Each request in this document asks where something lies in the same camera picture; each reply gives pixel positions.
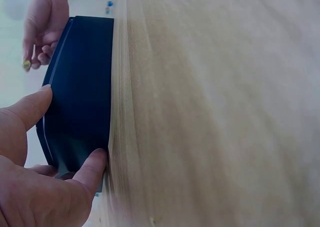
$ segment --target blue object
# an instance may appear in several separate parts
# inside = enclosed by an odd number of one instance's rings
[[[36,131],[58,177],[77,172],[93,150],[108,150],[113,29],[111,18],[71,17],[47,69],[53,99]]]

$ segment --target finger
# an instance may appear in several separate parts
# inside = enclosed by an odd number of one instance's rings
[[[46,55],[48,55],[50,58],[52,58],[52,56],[54,55],[54,51],[57,47],[57,43],[58,42],[54,42],[51,44],[51,46],[49,45],[45,45],[42,47],[42,51],[43,53],[45,53]]]
[[[58,170],[51,165],[36,165],[28,169],[43,176],[55,177],[58,174]]]
[[[39,54],[38,56],[38,60],[40,61],[40,64],[42,66],[46,66],[50,63],[50,58],[47,54],[45,54],[44,52]]]
[[[26,19],[24,22],[24,35],[22,41],[23,62],[30,61],[34,52],[37,29],[32,21]]]
[[[78,181],[94,198],[107,164],[107,153],[99,148],[93,151],[85,160],[80,170],[75,173],[72,180]]]
[[[35,46],[34,48],[34,56],[31,60],[31,68],[33,69],[39,69],[40,66],[41,66],[41,63],[38,59],[38,56],[42,53],[42,49],[41,49],[41,46]]]
[[[14,113],[28,131],[47,112],[52,101],[50,85],[43,86],[38,92],[30,94],[6,109]]]

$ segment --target fingernail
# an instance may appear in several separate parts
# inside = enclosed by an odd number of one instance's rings
[[[23,61],[22,67],[23,67],[26,71],[30,70],[30,67],[31,67],[31,62],[30,62],[30,60],[25,60],[25,61]]]
[[[39,69],[40,68],[40,63],[33,63],[32,65],[31,65],[31,68],[32,69]]]
[[[38,90],[38,92],[40,92],[40,91],[46,91],[47,89],[50,89],[50,88],[51,88],[51,84],[46,84],[46,85],[42,86],[42,87]]]

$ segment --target light wood surface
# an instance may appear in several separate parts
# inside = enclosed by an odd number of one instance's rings
[[[320,0],[116,0],[112,227],[320,226]]]

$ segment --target plywood sheet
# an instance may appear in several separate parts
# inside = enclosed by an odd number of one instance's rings
[[[319,1],[116,1],[102,226],[320,225]]]

